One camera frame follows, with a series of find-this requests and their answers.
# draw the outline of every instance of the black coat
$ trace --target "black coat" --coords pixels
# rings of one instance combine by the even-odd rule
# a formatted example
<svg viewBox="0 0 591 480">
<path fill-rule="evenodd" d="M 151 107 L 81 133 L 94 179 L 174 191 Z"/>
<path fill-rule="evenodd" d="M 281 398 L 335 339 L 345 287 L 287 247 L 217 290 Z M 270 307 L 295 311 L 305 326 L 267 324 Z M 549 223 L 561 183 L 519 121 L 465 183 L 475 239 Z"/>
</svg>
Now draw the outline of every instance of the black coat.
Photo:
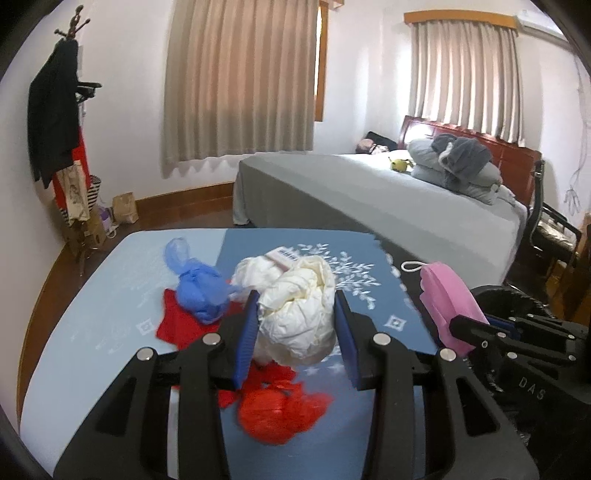
<svg viewBox="0 0 591 480">
<path fill-rule="evenodd" d="M 35 180 L 72 166 L 78 146 L 78 42 L 60 40 L 29 88 L 28 140 Z"/>
</svg>

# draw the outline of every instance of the curtain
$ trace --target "curtain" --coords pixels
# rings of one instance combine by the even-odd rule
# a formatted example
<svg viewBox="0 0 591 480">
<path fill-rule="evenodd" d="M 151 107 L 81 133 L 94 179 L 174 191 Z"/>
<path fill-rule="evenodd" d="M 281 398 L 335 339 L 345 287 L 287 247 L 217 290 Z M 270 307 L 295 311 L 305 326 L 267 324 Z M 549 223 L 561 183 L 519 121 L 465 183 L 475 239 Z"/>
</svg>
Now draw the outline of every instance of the curtain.
<svg viewBox="0 0 591 480">
<path fill-rule="evenodd" d="M 166 163 L 312 150 L 318 0 L 177 0 Z"/>
<path fill-rule="evenodd" d="M 448 20 L 415 23 L 411 31 L 409 114 L 521 142 L 516 31 Z"/>
</svg>

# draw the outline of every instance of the blue table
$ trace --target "blue table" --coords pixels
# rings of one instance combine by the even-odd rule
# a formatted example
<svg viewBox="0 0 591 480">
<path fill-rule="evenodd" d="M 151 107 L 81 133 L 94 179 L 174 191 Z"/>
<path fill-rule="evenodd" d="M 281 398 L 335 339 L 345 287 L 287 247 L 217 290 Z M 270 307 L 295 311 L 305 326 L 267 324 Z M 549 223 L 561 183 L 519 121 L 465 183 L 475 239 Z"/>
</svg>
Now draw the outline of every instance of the blue table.
<svg viewBox="0 0 591 480">
<path fill-rule="evenodd" d="M 92 275 L 51 334 L 30 382 L 21 417 L 21 437 L 52 473 L 76 429 L 130 357 L 141 347 L 158 353 L 174 347 L 158 340 L 163 290 L 177 277 L 163 260 L 166 243 L 185 237 L 192 256 L 229 277 L 244 257 L 280 245 L 302 255 L 324 256 L 353 311 L 373 318 L 384 331 L 417 351 L 436 346 L 400 282 L 392 258 L 372 235 L 289 229 L 187 229 L 138 232 L 123 240 Z M 413 258 L 397 258 L 395 265 Z M 418 289 L 418 274 L 413 279 Z M 262 445 L 237 425 L 236 406 L 222 413 L 233 480 L 358 480 L 371 423 L 373 392 L 350 385 L 338 348 L 318 365 L 302 368 L 298 380 L 309 392 L 334 396 L 327 414 L 309 432 L 284 446 Z M 422 402 L 417 392 L 417 404 Z M 178 396 L 169 410 L 168 474 L 177 476 Z M 417 473 L 424 465 L 423 419 L 417 416 Z"/>
</svg>

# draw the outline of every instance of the gray towel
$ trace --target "gray towel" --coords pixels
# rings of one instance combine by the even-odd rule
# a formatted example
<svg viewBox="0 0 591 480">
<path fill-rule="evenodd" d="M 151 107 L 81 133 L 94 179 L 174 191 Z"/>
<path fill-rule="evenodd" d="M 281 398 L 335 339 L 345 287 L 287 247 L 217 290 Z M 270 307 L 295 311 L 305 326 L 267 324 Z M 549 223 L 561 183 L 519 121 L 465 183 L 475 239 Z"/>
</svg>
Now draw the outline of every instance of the gray towel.
<svg viewBox="0 0 591 480">
<path fill-rule="evenodd" d="M 449 142 L 454 143 L 457 140 L 457 137 L 452 134 L 441 134 L 433 138 L 433 143 L 431 144 L 431 148 L 437 155 L 441 155 L 445 152 L 447 148 L 447 144 Z"/>
<path fill-rule="evenodd" d="M 491 151 L 476 138 L 458 138 L 447 157 L 439 162 L 446 171 L 446 188 L 457 190 L 473 183 L 484 166 L 492 161 Z"/>
</svg>

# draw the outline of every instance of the wooden headboard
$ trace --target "wooden headboard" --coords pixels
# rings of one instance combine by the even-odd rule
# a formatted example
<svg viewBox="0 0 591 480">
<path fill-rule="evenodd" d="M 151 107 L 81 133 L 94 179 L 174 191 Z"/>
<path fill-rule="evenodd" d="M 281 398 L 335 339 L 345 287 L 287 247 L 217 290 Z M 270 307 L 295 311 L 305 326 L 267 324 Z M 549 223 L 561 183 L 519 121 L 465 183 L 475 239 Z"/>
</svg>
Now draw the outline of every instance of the wooden headboard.
<svg viewBox="0 0 591 480">
<path fill-rule="evenodd" d="M 433 138 L 440 134 L 452 134 L 457 137 L 476 138 L 486 145 L 492 153 L 493 163 L 499 167 L 503 183 L 510 188 L 515 197 L 526 206 L 530 205 L 534 193 L 534 163 L 542 158 L 536 150 L 518 147 L 486 134 L 480 134 L 454 125 L 431 122 L 424 118 L 406 116 L 400 131 L 398 148 L 405 149 L 406 145 L 417 138 Z"/>
</svg>

